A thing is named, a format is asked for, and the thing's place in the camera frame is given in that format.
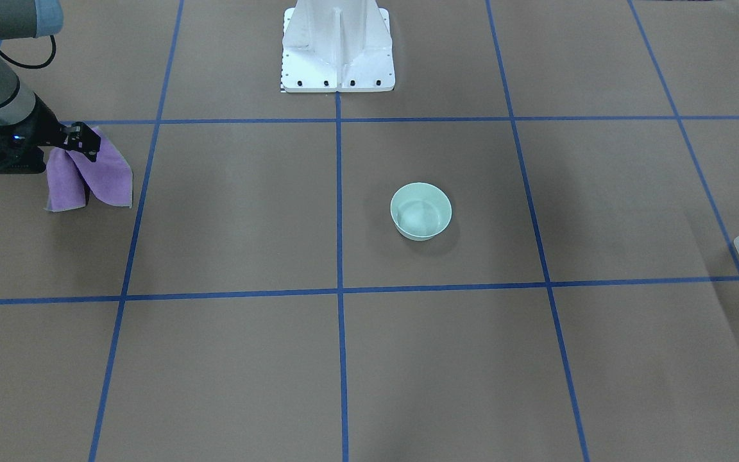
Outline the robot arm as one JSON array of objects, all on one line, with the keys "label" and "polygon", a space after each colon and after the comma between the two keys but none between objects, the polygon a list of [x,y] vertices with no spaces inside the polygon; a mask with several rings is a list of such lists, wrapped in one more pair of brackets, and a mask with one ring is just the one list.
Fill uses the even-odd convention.
[{"label": "robot arm", "polygon": [[[47,37],[64,26],[58,1],[0,1],[0,40]],[[0,50],[0,175],[35,175],[45,170],[44,148],[77,151],[97,160],[101,137],[85,123],[59,123],[15,68],[29,65]]]}]

